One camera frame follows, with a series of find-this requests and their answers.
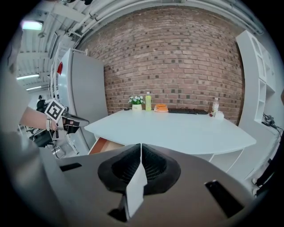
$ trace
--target keyboard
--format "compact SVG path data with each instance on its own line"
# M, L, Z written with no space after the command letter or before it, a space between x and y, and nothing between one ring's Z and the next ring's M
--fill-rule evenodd
M172 114L208 114L205 110L198 109L174 109L169 108L169 113Z

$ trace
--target white paper sheet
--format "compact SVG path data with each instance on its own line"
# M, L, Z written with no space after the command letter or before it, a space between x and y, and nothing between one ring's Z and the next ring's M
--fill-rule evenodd
M147 184L145 169L142 165L142 149L140 155L140 165L138 166L131 181L126 187L126 217L131 218L143 203L144 186Z

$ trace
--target white flowers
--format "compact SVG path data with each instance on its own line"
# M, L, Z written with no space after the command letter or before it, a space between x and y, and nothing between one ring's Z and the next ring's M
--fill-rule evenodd
M143 100L143 96L131 96L128 99L128 103L132 105L140 105L145 103L145 101Z

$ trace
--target cable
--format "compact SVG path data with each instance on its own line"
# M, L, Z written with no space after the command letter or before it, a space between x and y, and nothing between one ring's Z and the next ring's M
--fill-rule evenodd
M51 135L51 133L50 133L50 130L48 130L48 132L49 132L49 135L50 135L50 137L51 137L51 141L52 141L52 147L53 147L53 149L54 149L54 152L55 152L55 156L59 159L59 157L57 156L57 153L56 153L56 146L55 146L55 144L54 144L54 142L53 142L53 139L52 139L52 135Z
M264 117L264 120L265 120L264 125L276 129L277 132L279 133L280 137L282 137L281 132L278 129L282 130L282 132L283 132L283 129L281 127L278 127L277 125L275 125L274 117L272 117L271 115L266 115L265 113L263 113L263 117Z

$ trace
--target plastic bottle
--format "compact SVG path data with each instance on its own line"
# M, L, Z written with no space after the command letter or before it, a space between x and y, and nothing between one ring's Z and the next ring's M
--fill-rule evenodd
M215 113L219 109L219 101L218 98L215 98L215 101L213 102L212 105L212 113Z
M147 95L145 96L145 103L146 103L146 111L151 111L151 95L150 92L147 92Z

